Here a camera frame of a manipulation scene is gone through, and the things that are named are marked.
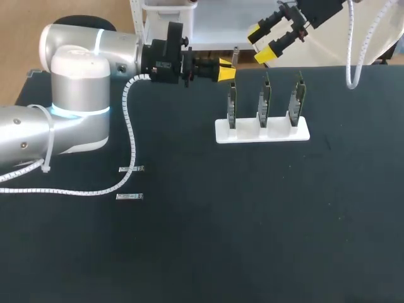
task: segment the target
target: black mat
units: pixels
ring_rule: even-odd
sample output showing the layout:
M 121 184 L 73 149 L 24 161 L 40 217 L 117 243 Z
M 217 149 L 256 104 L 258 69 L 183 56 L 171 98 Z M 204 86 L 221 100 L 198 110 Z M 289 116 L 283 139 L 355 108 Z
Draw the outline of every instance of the black mat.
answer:
M 284 115 L 296 69 L 268 70 L 271 115 Z M 129 111 L 138 158 L 121 193 L 0 196 L 0 302 L 404 302 L 404 67 L 303 69 L 303 143 L 218 145 L 228 88 L 197 80 L 142 83 Z M 237 77 L 238 113 L 252 117 L 264 71 Z M 129 161 L 112 85 L 101 150 L 52 159 L 2 185 L 95 190 Z M 48 74 L 18 104 L 51 101 Z

